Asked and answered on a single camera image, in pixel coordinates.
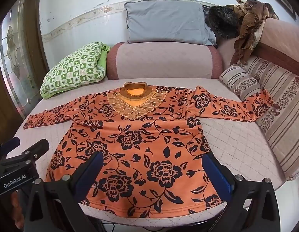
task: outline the cylindrical bolster pillow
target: cylindrical bolster pillow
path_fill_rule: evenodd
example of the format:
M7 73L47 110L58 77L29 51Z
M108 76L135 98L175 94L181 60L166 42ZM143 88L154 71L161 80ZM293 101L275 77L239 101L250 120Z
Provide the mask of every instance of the cylindrical bolster pillow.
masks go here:
M214 46L177 43L118 43L107 56L108 79L219 78L222 58Z
M220 75L219 79L239 96L241 101L261 90L258 81L238 65L230 66Z

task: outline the brown scarf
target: brown scarf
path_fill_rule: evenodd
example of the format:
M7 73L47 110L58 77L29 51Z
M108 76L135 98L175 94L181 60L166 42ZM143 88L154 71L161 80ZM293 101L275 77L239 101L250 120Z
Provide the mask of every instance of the brown scarf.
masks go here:
M246 64L258 44L267 18L279 19L269 3L257 0L237 0L238 4L227 5L232 8L240 20L240 36L234 43L234 58Z

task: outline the blue gripper pad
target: blue gripper pad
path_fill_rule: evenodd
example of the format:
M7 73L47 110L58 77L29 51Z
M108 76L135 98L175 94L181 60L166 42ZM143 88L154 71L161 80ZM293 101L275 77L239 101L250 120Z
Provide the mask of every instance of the blue gripper pad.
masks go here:
M232 198L231 185L207 154L204 154L202 157L202 167L220 199L229 202Z
M5 157L8 153L10 153L13 149L17 148L20 145L20 139L18 137L14 137L13 139L7 141L0 145L0 157Z
M84 200L104 165L104 156L101 152L87 166L81 178L76 183L74 199L77 202Z

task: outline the decorative wall border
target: decorative wall border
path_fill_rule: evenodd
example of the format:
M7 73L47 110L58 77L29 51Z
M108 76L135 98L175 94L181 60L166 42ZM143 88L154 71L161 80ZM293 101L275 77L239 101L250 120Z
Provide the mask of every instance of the decorative wall border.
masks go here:
M96 19L98 17L105 17L110 14L125 11L124 4L128 1L113 3L113 4L110 4L107 6L103 6L103 7L99 7L99 8L90 10L82 15L79 15L79 16L65 22L61 26L52 30L50 33L42 35L42 40L44 43L46 43L46 42L52 40L53 38L61 35L62 33L66 32L72 28L77 27L78 25L80 25L82 23L88 22L88 21ZM212 3L207 3L207 2L203 2L203 1L199 1L199 0L185 0L185 1L197 2L197 3L202 4L205 7L211 7L211 6L215 5Z

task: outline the metal screw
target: metal screw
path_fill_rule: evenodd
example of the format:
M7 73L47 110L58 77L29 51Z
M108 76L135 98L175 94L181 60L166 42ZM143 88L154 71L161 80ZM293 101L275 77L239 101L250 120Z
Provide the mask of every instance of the metal screw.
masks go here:
M63 181L67 181L70 179L70 175L69 174L65 174L63 177L62 177L62 180Z
M266 183L271 183L271 179L270 179L270 178L264 178L264 181L265 181Z
M237 174L237 175L235 176L235 179L238 180L238 181L242 181L242 180L244 179L244 177L241 176L240 174Z
M39 185L40 183L42 182L42 179L38 178L38 179L35 179L34 183L36 185Z

